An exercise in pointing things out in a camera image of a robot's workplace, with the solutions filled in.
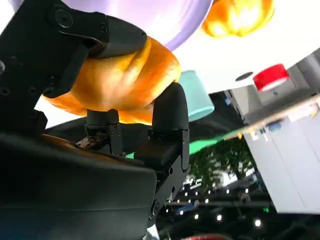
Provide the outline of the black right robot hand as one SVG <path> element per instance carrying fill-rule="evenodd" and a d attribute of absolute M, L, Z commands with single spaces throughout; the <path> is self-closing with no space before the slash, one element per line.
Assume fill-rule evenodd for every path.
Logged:
<path fill-rule="evenodd" d="M 45 134 L 40 96 L 74 87 L 86 60 L 141 50 L 147 34 L 60 0 L 25 0 L 0 36 L 0 237 L 3 240 L 141 240 L 190 171 L 185 92 L 154 100 L 148 140 L 122 156 L 116 107 L 87 112 L 78 143 Z"/>

